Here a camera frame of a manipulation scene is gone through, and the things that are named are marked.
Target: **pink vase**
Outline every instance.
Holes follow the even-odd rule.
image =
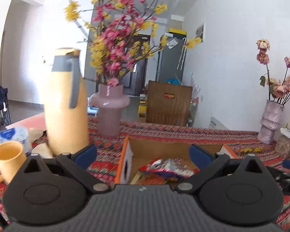
[[[130,104],[130,98],[123,94],[123,85],[115,87],[100,84],[100,92],[90,97],[90,105],[99,107],[98,134],[117,137],[120,130],[121,109]]]
[[[258,140],[270,145],[274,140],[276,130],[280,129],[281,114],[284,106],[267,100],[260,123],[262,124],[258,134]]]

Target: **mug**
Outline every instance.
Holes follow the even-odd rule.
[[[23,146],[18,141],[7,141],[0,144],[0,182],[10,183],[17,171],[27,159]]]

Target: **wall picture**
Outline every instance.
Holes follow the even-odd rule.
[[[204,23],[198,27],[197,31],[195,32],[196,37],[201,38],[201,42],[204,42]]]

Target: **thermos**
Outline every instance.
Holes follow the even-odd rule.
[[[87,94],[79,68],[80,50],[61,48],[46,84],[44,112],[49,147],[55,155],[89,144]]]

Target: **thermos handle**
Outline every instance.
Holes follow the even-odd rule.
[[[77,58],[70,58],[67,60],[71,64],[72,69],[72,87],[69,101],[69,109],[74,109],[77,105],[78,93],[79,93],[79,77],[81,71],[79,70],[79,61]]]

